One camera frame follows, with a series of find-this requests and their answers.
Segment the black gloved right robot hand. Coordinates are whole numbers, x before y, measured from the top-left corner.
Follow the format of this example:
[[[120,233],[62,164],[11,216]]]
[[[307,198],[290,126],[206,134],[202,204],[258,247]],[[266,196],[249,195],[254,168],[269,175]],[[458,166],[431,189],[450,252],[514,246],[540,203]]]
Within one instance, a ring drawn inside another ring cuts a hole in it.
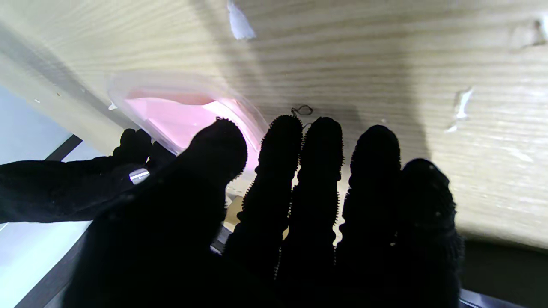
[[[126,129],[110,156],[61,162],[20,160],[0,168],[0,222],[93,220],[134,187],[131,174],[153,174],[176,157],[144,130]]]

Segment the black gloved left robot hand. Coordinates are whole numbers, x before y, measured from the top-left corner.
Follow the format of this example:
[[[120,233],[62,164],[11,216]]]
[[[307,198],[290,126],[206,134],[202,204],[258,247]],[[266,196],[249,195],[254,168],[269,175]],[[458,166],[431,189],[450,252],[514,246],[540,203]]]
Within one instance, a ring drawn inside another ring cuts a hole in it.
[[[227,119],[93,220],[63,308],[457,308],[464,241],[450,182],[425,159],[401,165],[374,125],[351,157],[341,241],[342,129],[277,117],[239,223],[218,254],[225,191],[247,159]]]

